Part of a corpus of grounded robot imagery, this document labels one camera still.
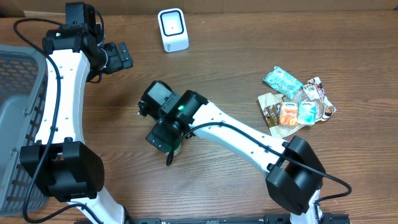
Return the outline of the white barcode scanner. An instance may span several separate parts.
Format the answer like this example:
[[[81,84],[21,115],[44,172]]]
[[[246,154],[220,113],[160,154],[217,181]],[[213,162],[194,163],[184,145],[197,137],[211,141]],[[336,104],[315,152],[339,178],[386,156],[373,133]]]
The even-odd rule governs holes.
[[[184,13],[179,8],[160,11],[157,15],[164,50],[167,53],[189,48]]]

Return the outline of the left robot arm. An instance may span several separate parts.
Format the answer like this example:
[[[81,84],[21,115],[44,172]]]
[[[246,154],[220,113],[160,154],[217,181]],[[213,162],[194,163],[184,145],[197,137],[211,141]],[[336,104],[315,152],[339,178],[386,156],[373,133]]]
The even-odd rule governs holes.
[[[131,68],[126,45],[105,43],[101,14],[70,2],[65,22],[46,33],[39,52],[47,59],[44,113],[33,145],[19,156],[30,187],[79,209],[92,223],[129,223],[126,208],[104,185],[103,161],[85,144],[82,128],[85,85]]]

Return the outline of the grey plastic shopping basket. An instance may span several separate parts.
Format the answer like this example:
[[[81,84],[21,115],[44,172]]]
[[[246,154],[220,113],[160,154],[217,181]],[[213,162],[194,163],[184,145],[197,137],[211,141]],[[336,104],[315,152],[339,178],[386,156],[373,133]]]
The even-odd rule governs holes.
[[[35,143],[45,103],[47,64],[33,48],[1,46],[1,216],[20,215],[31,182],[21,147]]]

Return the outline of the teal tissue pack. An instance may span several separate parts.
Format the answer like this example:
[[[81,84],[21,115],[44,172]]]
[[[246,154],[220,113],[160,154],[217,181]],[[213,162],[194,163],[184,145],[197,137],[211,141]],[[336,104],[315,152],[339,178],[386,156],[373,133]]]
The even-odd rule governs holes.
[[[299,101],[298,103],[298,124],[314,125],[316,116],[316,104],[311,101]]]

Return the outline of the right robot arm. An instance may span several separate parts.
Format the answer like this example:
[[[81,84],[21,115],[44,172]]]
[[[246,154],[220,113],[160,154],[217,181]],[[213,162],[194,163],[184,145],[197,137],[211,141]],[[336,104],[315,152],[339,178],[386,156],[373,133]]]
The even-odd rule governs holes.
[[[269,196],[290,212],[291,223],[320,223],[315,203],[325,169],[300,137],[275,138],[239,122],[195,91],[179,95],[162,81],[154,81],[141,97],[139,114],[156,120],[146,139],[167,154],[170,166],[185,138],[197,136],[241,156],[266,178]]]

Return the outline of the orange tissue pack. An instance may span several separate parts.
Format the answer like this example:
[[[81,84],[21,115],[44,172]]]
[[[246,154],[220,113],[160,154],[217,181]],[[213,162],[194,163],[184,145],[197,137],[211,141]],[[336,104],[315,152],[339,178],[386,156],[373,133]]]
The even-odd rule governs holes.
[[[280,104],[279,124],[285,126],[296,126],[298,118],[298,105],[291,102]]]

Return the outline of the teal crinkled wrapper packet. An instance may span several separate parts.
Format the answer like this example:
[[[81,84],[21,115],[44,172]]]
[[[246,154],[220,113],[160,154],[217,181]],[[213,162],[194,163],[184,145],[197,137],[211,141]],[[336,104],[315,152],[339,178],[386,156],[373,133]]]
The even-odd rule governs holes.
[[[292,99],[296,92],[303,88],[302,82],[278,66],[275,66],[263,81],[289,99]]]

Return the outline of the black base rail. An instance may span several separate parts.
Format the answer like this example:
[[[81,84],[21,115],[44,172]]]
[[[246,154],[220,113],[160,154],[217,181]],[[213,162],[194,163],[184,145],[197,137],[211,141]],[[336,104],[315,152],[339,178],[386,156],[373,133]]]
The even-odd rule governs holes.
[[[133,224],[283,224],[290,223],[289,215],[264,215],[263,217],[240,217],[225,219],[174,219],[161,220],[159,218],[138,218],[132,219]],[[334,215],[325,213],[320,220],[322,224],[351,224],[349,215]]]

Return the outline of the green lid jar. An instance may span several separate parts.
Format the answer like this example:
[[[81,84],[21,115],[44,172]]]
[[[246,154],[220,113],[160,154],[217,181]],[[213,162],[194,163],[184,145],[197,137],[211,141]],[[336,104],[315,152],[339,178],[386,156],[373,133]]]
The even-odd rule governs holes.
[[[176,147],[175,150],[174,150],[174,155],[176,156],[177,154],[180,154],[181,150],[182,150],[182,144],[179,144],[178,147]]]

